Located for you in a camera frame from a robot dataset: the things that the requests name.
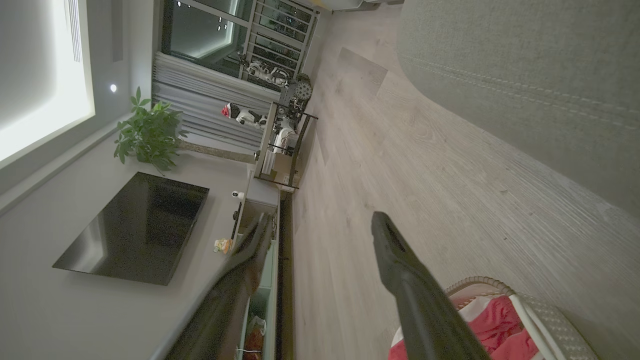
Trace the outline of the white robot dog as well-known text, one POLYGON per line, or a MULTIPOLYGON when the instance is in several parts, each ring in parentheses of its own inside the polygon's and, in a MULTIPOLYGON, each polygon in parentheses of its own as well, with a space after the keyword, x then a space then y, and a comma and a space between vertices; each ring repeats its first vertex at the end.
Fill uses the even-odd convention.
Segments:
POLYGON ((228 102, 221 110, 222 116, 237 121, 240 125, 251 126, 256 129, 264 129, 268 123, 265 115, 250 109, 240 107, 240 105, 228 102))

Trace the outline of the red-brown item in cabinet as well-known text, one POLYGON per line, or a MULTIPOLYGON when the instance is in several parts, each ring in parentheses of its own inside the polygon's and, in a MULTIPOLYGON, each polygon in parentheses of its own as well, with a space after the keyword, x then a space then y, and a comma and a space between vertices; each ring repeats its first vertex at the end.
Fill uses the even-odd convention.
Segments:
POLYGON ((263 360, 264 339, 263 329, 254 326, 245 337, 242 360, 263 360))

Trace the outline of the black flat television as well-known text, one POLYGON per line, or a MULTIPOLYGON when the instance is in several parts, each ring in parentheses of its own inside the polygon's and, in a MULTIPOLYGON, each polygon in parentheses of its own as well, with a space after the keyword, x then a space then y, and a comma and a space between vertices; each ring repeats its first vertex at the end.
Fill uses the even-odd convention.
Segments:
POLYGON ((207 187, 137 172, 54 268, 167 286, 209 193, 207 187))

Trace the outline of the grey television cabinet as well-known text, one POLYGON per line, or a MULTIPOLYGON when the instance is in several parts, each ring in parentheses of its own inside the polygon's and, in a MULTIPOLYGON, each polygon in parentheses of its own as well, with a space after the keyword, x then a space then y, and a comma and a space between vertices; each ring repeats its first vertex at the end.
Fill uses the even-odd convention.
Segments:
POLYGON ((279 255, 281 246, 281 192, 272 183, 253 177, 254 170, 248 173, 249 182, 244 201, 240 201, 234 214, 233 250, 242 241, 246 228, 255 215, 269 212, 272 214, 272 235, 265 256, 259 285, 254 294, 246 301, 240 339, 234 360, 243 360, 245 338, 255 326, 262 328, 263 359, 276 360, 278 338, 278 300, 279 300, 279 255))

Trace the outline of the white robot by rack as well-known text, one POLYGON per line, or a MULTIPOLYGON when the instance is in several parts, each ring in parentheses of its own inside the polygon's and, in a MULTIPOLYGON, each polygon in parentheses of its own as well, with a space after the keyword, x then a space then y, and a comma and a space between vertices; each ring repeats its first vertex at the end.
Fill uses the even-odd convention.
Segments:
POLYGON ((262 61, 252 61, 243 63, 244 68, 250 76, 254 76, 268 84, 279 88, 290 86, 290 75, 282 68, 270 66, 262 61))

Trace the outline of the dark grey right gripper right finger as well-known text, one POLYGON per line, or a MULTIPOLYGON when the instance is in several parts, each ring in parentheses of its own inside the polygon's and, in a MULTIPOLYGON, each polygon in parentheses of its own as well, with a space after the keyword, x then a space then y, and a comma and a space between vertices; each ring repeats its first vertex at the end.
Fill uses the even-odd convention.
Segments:
POLYGON ((371 218, 381 282, 394 296, 408 360, 491 360, 390 216, 371 218))

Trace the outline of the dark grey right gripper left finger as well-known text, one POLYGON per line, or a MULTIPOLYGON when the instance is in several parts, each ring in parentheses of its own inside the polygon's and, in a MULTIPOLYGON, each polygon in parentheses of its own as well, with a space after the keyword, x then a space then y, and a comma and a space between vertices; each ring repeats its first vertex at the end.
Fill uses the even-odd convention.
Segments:
POLYGON ((165 346, 165 360, 234 360, 246 306, 261 282, 273 218, 259 214, 252 219, 219 275, 165 346))

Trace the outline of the grey fabric sofa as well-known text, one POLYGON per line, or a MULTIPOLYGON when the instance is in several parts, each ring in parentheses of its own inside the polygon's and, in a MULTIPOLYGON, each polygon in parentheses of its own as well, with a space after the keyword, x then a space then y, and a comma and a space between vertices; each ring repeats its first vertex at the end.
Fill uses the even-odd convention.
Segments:
POLYGON ((427 98, 640 219, 640 0, 406 0, 397 55, 427 98))

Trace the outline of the green potted plant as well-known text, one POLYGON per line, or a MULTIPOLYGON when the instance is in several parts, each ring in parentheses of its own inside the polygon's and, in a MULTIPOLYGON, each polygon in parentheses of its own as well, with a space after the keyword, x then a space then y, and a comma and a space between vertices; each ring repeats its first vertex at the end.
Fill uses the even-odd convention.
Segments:
POLYGON ((162 176, 176 167, 174 159, 179 151, 190 151, 223 158, 226 160, 253 164, 253 155, 231 150, 198 145, 187 141, 188 131, 181 129, 182 111, 172 109, 169 102, 153 103, 144 98, 140 87, 129 98, 131 116, 118 121, 118 137, 114 140, 113 157, 121 164, 128 158, 149 164, 162 176))

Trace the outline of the dark glass window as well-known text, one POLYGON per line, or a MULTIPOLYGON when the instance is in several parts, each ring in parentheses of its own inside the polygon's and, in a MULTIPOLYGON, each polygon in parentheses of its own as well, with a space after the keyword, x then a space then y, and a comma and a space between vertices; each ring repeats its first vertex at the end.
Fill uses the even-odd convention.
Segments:
POLYGON ((162 53, 238 77, 254 0, 163 0, 162 53))

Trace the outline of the black metal frame shelf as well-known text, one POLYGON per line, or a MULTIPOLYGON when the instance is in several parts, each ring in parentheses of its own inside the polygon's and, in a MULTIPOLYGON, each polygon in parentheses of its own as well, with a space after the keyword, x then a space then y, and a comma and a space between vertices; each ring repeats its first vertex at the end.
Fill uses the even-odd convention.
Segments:
POLYGON ((255 153, 255 166, 253 178, 256 180, 263 180, 268 183, 274 184, 279 190, 294 193, 300 188, 300 182, 302 180, 302 147, 304 139, 306 139, 307 131, 311 125, 317 123, 319 118, 304 111, 297 111, 293 107, 285 104, 279 104, 278 102, 272 102, 267 115, 266 128, 262 135, 260 142, 260 148, 255 153), (277 120, 278 109, 292 110, 295 116, 298 116, 298 125, 301 128, 298 130, 299 139, 292 154, 288 154, 293 157, 291 172, 288 175, 279 175, 276 171, 272 170, 274 164, 274 155, 272 142, 275 140, 274 125, 277 120))

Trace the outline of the white woven laundry basket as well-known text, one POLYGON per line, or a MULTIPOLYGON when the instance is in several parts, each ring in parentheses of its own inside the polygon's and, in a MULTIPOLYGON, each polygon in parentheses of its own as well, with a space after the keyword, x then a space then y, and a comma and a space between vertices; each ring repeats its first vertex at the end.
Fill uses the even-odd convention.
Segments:
POLYGON ((507 296, 545 360, 597 360, 582 335, 556 306, 516 292, 487 276, 461 280, 445 291, 456 309, 478 296, 507 296))

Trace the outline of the grey metal rack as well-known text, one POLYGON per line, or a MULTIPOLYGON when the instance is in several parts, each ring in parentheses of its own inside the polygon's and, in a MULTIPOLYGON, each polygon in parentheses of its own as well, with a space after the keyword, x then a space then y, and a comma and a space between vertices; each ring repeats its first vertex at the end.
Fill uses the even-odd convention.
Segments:
POLYGON ((253 0, 244 50, 247 61, 259 60, 299 80, 319 18, 318 10, 297 0, 253 0))

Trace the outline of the brown cardboard box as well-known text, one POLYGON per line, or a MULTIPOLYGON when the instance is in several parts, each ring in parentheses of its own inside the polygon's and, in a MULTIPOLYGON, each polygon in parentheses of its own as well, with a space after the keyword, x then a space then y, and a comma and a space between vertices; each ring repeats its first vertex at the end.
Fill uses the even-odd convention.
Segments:
POLYGON ((293 165, 293 157, 285 153, 272 153, 272 155, 274 158, 272 170, 279 175, 289 175, 293 165))

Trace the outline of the red clothing with white trim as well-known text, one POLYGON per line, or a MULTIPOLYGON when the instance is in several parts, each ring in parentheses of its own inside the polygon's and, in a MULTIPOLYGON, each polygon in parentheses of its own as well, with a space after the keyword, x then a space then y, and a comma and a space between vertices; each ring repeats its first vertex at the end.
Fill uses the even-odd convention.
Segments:
MULTIPOLYGON (((545 360, 508 296, 476 296, 454 309, 491 360, 545 360)), ((403 330, 396 333, 388 360, 409 360, 403 330)))

